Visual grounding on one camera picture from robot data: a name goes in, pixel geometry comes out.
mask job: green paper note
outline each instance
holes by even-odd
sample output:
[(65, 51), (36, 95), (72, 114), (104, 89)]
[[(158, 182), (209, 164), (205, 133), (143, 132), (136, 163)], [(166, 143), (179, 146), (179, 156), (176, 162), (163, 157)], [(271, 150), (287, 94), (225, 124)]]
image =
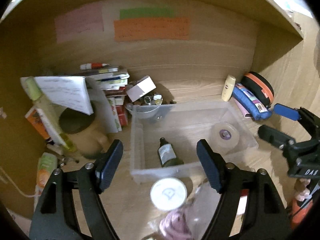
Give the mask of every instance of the green paper note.
[(132, 19), (132, 18), (150, 18), (150, 17), (175, 17), (173, 9), (170, 8), (132, 8), (132, 9), (121, 9), (120, 20)]

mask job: pink paper note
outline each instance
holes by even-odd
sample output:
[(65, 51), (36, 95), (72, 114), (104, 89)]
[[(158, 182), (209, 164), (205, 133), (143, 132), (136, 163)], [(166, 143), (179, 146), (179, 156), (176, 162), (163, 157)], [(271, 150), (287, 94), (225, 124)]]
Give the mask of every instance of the pink paper note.
[(57, 43), (70, 41), (80, 33), (103, 32), (102, 3), (86, 4), (54, 19)]

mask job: clear plastic bin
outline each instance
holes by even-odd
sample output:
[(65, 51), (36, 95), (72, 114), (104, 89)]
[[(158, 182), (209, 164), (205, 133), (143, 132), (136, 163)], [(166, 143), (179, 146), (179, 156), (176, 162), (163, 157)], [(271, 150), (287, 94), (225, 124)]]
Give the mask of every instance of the clear plastic bin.
[[(226, 122), (239, 132), (239, 143), (219, 152), (227, 162), (241, 160), (249, 148), (258, 144), (248, 128), (241, 124), (229, 102), (192, 102), (162, 106), (135, 106), (132, 112), (130, 174), (135, 182), (156, 181), (165, 177), (190, 177), (204, 174), (196, 154), (196, 144), (206, 139), (213, 151), (212, 129)], [(157, 154), (159, 139), (164, 137), (183, 165), (162, 168)]]

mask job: dark glass bottle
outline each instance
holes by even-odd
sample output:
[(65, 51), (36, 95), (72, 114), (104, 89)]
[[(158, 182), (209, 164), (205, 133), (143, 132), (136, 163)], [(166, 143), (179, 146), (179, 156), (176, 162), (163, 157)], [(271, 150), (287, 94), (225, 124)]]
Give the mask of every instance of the dark glass bottle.
[(158, 156), (160, 159), (161, 167), (169, 167), (183, 164), (183, 161), (180, 160), (174, 153), (171, 143), (168, 143), (164, 137), (160, 138)]

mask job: roll of tape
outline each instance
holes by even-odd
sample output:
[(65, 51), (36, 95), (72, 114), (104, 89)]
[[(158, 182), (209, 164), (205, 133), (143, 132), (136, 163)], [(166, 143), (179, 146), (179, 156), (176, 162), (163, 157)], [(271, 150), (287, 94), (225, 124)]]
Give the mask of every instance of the roll of tape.
[(225, 154), (234, 149), (240, 139), (238, 130), (227, 122), (216, 123), (212, 127), (212, 150)]

